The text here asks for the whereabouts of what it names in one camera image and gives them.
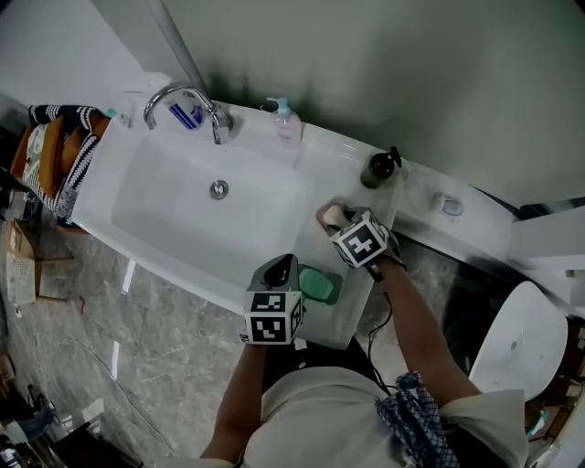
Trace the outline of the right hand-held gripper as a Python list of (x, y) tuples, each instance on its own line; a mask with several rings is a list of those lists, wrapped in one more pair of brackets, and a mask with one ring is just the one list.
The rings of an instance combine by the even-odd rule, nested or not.
[(361, 209), (331, 241), (342, 260), (350, 267), (362, 267), (388, 248), (390, 230), (378, 221), (369, 208)]

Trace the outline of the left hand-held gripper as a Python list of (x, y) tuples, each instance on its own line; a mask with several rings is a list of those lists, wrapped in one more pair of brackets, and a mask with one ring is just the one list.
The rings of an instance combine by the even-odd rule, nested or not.
[(304, 316), (298, 279), (298, 259), (291, 253), (271, 259), (253, 273), (244, 303), (248, 344), (292, 342)]

